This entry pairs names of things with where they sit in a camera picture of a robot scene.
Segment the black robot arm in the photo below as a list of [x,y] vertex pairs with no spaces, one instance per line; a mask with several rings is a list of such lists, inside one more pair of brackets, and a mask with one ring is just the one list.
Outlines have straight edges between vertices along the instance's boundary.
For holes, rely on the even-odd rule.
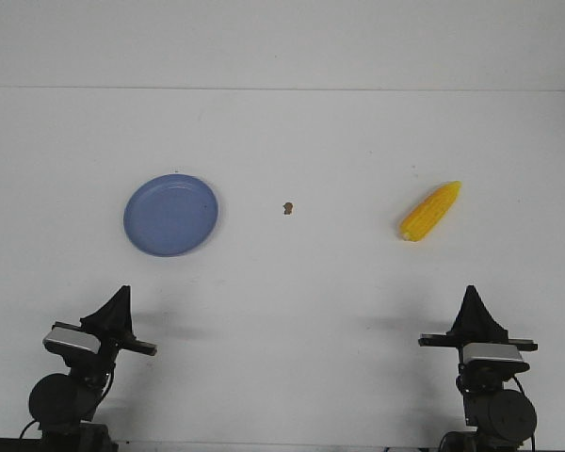
[[458,314],[444,334],[423,333],[421,347],[458,352],[456,387],[462,396],[465,425],[471,431],[449,431],[440,451],[517,451],[535,440],[538,416],[517,378],[530,370],[522,354],[536,351],[531,339],[509,336],[469,285]]
[[122,350],[153,356],[157,345],[133,332],[131,287],[122,286],[77,325],[55,322],[44,348],[69,368],[40,379],[28,398],[32,421],[39,425],[40,451],[117,451],[107,425],[93,417],[112,389],[116,359]]

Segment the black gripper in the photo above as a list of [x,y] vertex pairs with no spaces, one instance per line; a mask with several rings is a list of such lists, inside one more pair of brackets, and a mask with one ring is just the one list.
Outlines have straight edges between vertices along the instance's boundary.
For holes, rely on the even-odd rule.
[[451,329],[446,334],[422,333],[418,345],[461,348],[471,343],[510,345],[519,351],[538,350],[538,344],[532,339],[509,338],[509,332],[493,319],[476,288],[468,285]]
[[114,362],[121,350],[146,356],[157,353],[157,345],[139,341],[133,332],[131,316],[131,287],[123,285],[111,299],[91,315],[80,319],[81,326],[56,322],[59,326],[86,332],[96,336],[100,342],[97,354],[64,346],[52,346],[52,353],[72,363]]

